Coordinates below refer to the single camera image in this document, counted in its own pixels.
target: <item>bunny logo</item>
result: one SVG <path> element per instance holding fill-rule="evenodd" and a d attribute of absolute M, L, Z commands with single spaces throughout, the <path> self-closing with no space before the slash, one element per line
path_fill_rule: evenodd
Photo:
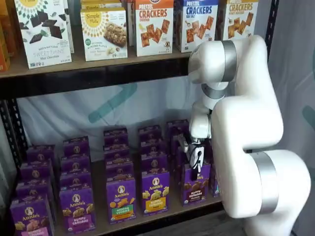
<path fill-rule="evenodd" d="M 118 191 L 118 193 L 122 194 L 122 193 L 125 192 L 125 187 L 122 186 L 122 185 L 120 185 L 120 186 L 118 187 L 117 191 Z"/>
<path fill-rule="evenodd" d="M 158 166 L 158 161 L 154 159 L 154 160 L 151 162 L 151 166 L 152 166 L 153 168 L 156 168 L 156 167 Z"/>
<path fill-rule="evenodd" d="M 79 194 L 74 194 L 73 197 L 72 197 L 72 200 L 75 202 L 75 203 L 78 203 L 80 201 L 81 197 Z"/>
<path fill-rule="evenodd" d="M 32 207 L 27 207 L 25 209 L 25 214 L 28 215 L 28 216 L 31 216 L 34 214 L 34 209 Z"/>
<path fill-rule="evenodd" d="M 44 157 L 43 154 L 39 154 L 39 155 L 37 156 L 37 158 L 38 158 L 39 161 L 43 161 L 43 160 L 45 159 L 45 157 Z"/>
<path fill-rule="evenodd" d="M 31 175 L 34 177 L 34 178 L 38 178 L 39 177 L 39 172 L 38 171 L 33 171 L 31 173 Z"/>
<path fill-rule="evenodd" d="M 79 146 L 75 146 L 75 147 L 73 148 L 73 151 L 74 151 L 74 153 L 76 153 L 76 154 L 80 153 L 80 147 L 79 147 Z"/>
<path fill-rule="evenodd" d="M 154 179 L 152 180 L 152 184 L 153 184 L 154 186 L 157 186 L 157 185 L 159 184 L 159 178 L 158 178 L 158 177 L 154 178 Z"/>
<path fill-rule="evenodd" d="M 72 169 L 73 170 L 78 170 L 80 168 L 80 164 L 77 163 L 77 162 L 74 162 L 73 165 L 72 165 Z"/>

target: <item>wooden shelf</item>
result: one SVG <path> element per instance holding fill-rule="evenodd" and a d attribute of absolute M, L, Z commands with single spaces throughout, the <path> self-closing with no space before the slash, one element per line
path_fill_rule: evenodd
<path fill-rule="evenodd" d="M 102 161 L 94 162 L 92 164 L 92 175 L 96 212 L 96 230 L 82 233 L 80 234 L 81 236 L 100 236 L 107 234 L 121 235 L 123 232 L 126 232 L 127 235 L 135 235 L 169 226 L 174 223 L 179 223 L 188 219 L 193 219 L 223 209 L 221 205 L 221 199 L 212 198 L 210 194 L 208 194 L 207 200 L 203 203 L 183 207 L 180 203 L 179 192 L 176 191 L 175 184 L 171 182 L 169 195 L 169 211 L 153 216 L 144 217 L 142 215 L 142 210 L 140 209 L 140 204 L 139 202 L 137 202 L 136 219 L 110 225 L 107 217 L 107 205 L 104 193 L 104 163 Z M 60 208 L 58 214 L 59 218 L 55 235 L 66 236 L 67 233 L 65 232 L 63 226 L 63 217 Z"/>

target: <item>pretzel crackers box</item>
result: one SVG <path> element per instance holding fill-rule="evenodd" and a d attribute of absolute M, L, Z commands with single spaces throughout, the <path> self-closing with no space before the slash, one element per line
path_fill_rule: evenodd
<path fill-rule="evenodd" d="M 123 7 L 82 9 L 81 22 L 86 61 L 127 57 Z"/>
<path fill-rule="evenodd" d="M 107 173 L 106 198 L 110 224 L 136 218 L 136 187 L 133 171 Z"/>
<path fill-rule="evenodd" d="M 173 0 L 135 0 L 137 56 L 172 53 Z"/>
<path fill-rule="evenodd" d="M 95 229 L 93 191 L 88 184 L 62 187 L 59 197 L 64 228 L 69 235 Z"/>
<path fill-rule="evenodd" d="M 258 0 L 221 0 L 217 21 L 219 40 L 254 34 Z"/>
<path fill-rule="evenodd" d="M 33 195 L 14 199 L 10 210 L 17 236 L 54 235 L 54 223 L 47 195 Z"/>
<path fill-rule="evenodd" d="M 182 53 L 215 39 L 219 0 L 178 0 L 176 45 Z"/>
<path fill-rule="evenodd" d="M 142 171 L 141 206 L 145 216 L 168 211 L 169 172 L 165 169 Z"/>
<path fill-rule="evenodd" d="M 205 160 L 203 161 L 201 173 L 195 181 L 191 180 L 189 164 L 184 164 L 182 168 L 181 189 L 183 206 L 205 201 L 208 194 L 210 164 Z"/>

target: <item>sweet thins box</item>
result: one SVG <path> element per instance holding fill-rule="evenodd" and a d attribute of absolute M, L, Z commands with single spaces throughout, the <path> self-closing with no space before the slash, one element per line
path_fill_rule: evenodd
<path fill-rule="evenodd" d="M 136 218 L 136 188 L 133 171 L 106 173 L 106 198 L 110 224 Z"/>
<path fill-rule="evenodd" d="M 168 211 L 169 172 L 165 168 L 143 171 L 141 185 L 145 216 Z"/>
<path fill-rule="evenodd" d="M 208 194 L 210 175 L 210 164 L 204 160 L 201 173 L 197 180 L 191 180 L 191 168 L 189 164 L 183 165 L 182 170 L 182 204 L 187 206 L 194 203 L 203 202 Z"/>
<path fill-rule="evenodd" d="M 14 199 L 10 210 L 17 236 L 54 235 L 54 223 L 47 195 Z"/>
<path fill-rule="evenodd" d="M 221 0 L 217 33 L 219 40 L 246 38 L 254 34 L 258 0 Z"/>
<path fill-rule="evenodd" d="M 90 156 L 89 137 L 84 136 L 65 140 L 63 142 L 63 152 L 65 156 L 74 154 L 86 154 L 87 156 Z"/>
<path fill-rule="evenodd" d="M 176 45 L 182 53 L 215 40 L 219 0 L 178 0 Z"/>
<path fill-rule="evenodd" d="M 137 56 L 173 52 L 173 0 L 135 0 Z"/>
<path fill-rule="evenodd" d="M 61 171 L 73 171 L 79 169 L 90 170 L 90 157 L 85 153 L 82 155 L 75 154 L 72 156 L 64 156 L 61 158 Z"/>
<path fill-rule="evenodd" d="M 29 68 L 71 62 L 63 0 L 15 1 Z"/>
<path fill-rule="evenodd" d="M 70 186 L 73 184 L 84 184 L 92 186 L 91 173 L 87 169 L 72 170 L 69 172 L 62 172 L 60 176 L 60 187 Z"/>
<path fill-rule="evenodd" d="M 95 229 L 92 188 L 87 184 L 62 187 L 59 193 L 65 231 L 69 235 Z"/>

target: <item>annie's logo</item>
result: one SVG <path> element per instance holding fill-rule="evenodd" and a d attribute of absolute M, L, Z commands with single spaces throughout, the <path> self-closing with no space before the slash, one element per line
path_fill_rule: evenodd
<path fill-rule="evenodd" d="M 120 198 L 120 197 L 123 197 L 123 196 L 128 196 L 129 193 L 125 193 L 126 189 L 125 189 L 125 186 L 123 185 L 120 185 L 117 189 L 117 192 L 119 193 L 118 195 L 115 195 L 115 198 Z"/>
<path fill-rule="evenodd" d="M 24 212 L 26 216 L 23 217 L 23 220 L 30 220 L 39 217 L 39 214 L 34 214 L 33 207 L 27 207 Z"/>

